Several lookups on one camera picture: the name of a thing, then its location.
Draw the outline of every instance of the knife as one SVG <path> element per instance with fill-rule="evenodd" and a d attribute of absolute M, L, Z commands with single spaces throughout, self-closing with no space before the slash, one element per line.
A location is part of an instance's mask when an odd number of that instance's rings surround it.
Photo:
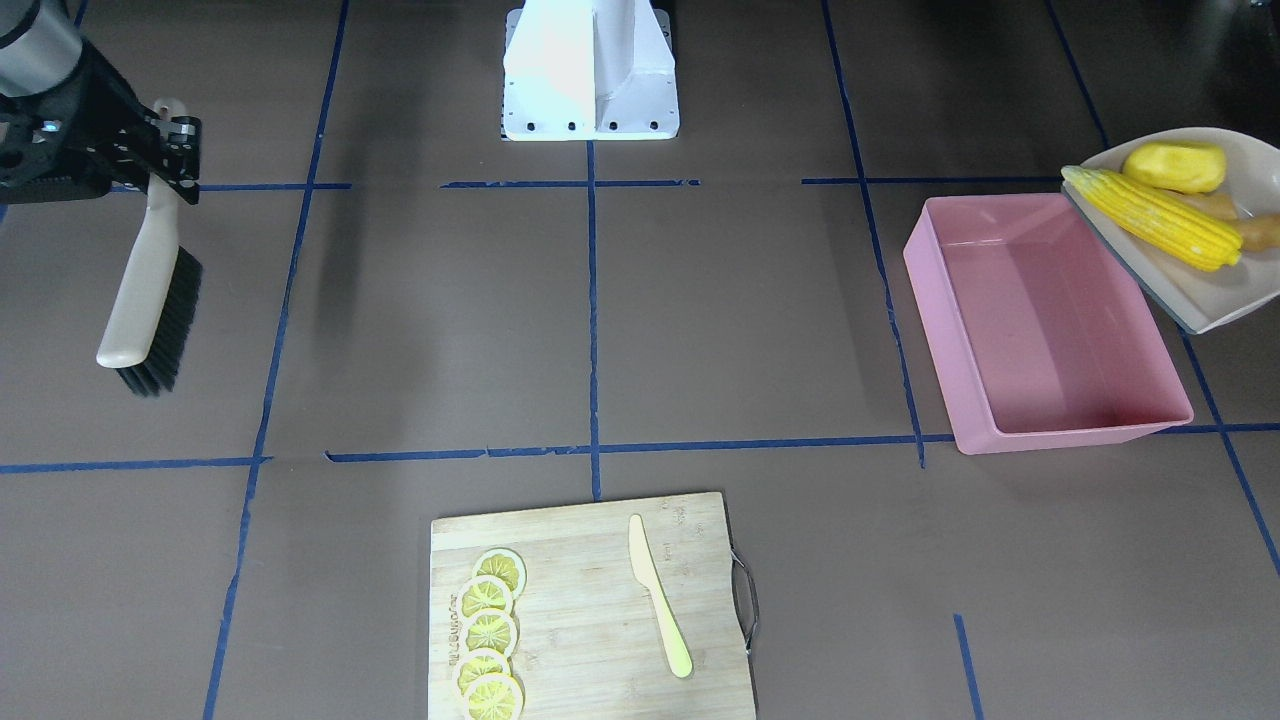
<path fill-rule="evenodd" d="M 644 534 L 644 519 L 639 515 L 631 516 L 628 538 L 631 571 L 636 580 L 649 589 L 653 611 L 658 615 L 662 647 L 667 652 L 667 666 L 677 678 L 687 678 L 694 671 L 694 661 L 689 657 L 689 647 L 685 646 L 685 638 L 680 634 L 671 606 L 667 605 L 667 593 L 662 592 L 662 580 L 658 579 L 658 569 L 654 568 L 653 555 L 649 552 L 649 538 Z"/>

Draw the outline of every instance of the pink plastic tray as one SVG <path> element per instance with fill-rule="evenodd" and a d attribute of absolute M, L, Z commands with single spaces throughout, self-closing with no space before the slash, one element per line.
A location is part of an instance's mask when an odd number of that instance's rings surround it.
<path fill-rule="evenodd" d="M 1192 420 L 1142 290 L 1062 195 L 927 200 L 905 258 L 961 452 Z"/>

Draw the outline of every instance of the brush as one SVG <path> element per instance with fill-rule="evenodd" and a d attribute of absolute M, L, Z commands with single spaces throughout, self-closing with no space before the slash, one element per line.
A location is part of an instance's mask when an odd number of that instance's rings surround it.
<path fill-rule="evenodd" d="M 157 101 L 155 109 L 164 119 L 187 114 L 175 100 Z M 178 246 L 178 195 L 152 176 L 142 227 L 97 348 L 97 364 L 114 369 L 133 395 L 173 391 L 202 274 L 200 261 Z"/>

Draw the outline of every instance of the cutting board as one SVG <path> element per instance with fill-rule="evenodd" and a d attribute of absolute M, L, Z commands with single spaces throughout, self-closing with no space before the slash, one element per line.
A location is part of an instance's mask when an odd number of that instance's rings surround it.
<path fill-rule="evenodd" d="M 649 591 L 631 574 L 627 523 L 649 547 L 694 661 L 667 667 Z M 431 523 L 428 717 L 465 719 L 452 691 L 460 653 L 453 598 L 484 551 L 507 547 L 527 580 L 512 615 L 522 720 L 755 717 L 732 591 L 721 493 L 443 518 Z"/>

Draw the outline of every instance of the corn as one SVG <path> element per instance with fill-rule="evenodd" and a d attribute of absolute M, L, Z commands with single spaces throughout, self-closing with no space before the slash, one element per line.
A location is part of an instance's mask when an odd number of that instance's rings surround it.
<path fill-rule="evenodd" d="M 1172 197 L 1111 170 L 1076 165 L 1062 177 L 1094 208 L 1139 240 L 1204 272 L 1234 265 L 1240 259 L 1240 233 Z"/>

